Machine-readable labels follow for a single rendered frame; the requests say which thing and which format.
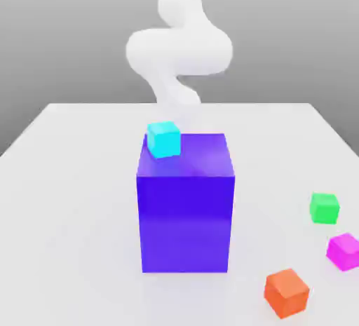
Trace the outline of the large purple box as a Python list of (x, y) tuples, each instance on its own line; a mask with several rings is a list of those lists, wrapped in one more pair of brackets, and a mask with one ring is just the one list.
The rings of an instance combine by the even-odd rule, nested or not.
[(145, 273), (225, 273), (235, 173), (222, 133), (183, 134), (179, 156), (142, 145), (137, 205)]

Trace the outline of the small magenta cube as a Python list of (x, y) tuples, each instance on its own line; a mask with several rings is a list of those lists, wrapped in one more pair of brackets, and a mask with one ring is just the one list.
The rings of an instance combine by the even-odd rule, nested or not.
[(327, 258), (341, 271), (359, 267), (359, 240), (351, 233), (343, 233), (330, 239)]

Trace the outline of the small cyan cube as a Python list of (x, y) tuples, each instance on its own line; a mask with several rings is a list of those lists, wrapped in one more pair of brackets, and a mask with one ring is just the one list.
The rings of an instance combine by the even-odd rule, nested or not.
[(172, 121), (150, 123), (147, 126), (147, 147), (154, 158), (179, 156), (180, 129)]

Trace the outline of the small orange cube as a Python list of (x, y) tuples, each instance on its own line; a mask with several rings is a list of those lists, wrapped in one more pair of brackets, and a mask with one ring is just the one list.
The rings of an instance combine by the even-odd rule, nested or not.
[(283, 319), (305, 310), (309, 291), (308, 285), (293, 269), (285, 269), (266, 277), (264, 298)]

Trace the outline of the small green cube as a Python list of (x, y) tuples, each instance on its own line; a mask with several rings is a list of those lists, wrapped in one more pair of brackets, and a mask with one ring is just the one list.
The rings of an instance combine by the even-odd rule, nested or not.
[(317, 224), (336, 224), (340, 205), (332, 193), (312, 193), (309, 212)]

